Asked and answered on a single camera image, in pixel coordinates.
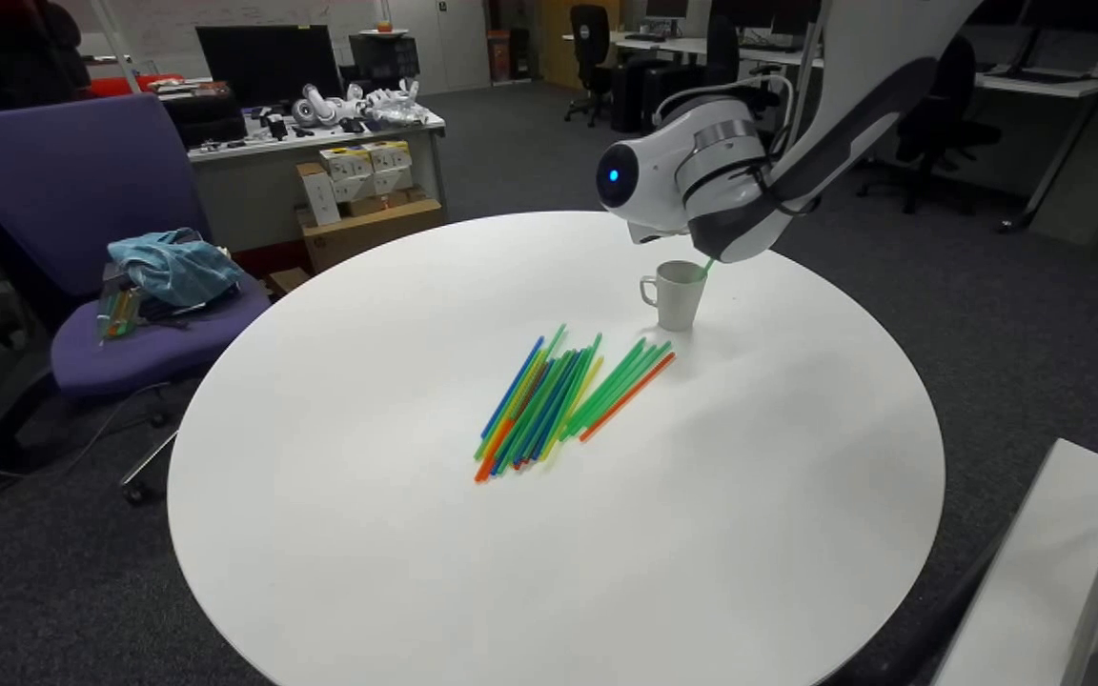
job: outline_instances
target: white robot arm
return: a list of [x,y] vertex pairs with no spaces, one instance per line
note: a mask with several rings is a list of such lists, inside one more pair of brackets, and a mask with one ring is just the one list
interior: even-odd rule
[[732,99],[684,99],[664,128],[615,143],[593,171],[635,245],[695,236],[720,260],[765,251],[873,141],[926,99],[939,54],[981,0],[828,0],[822,92],[803,136],[777,161]]

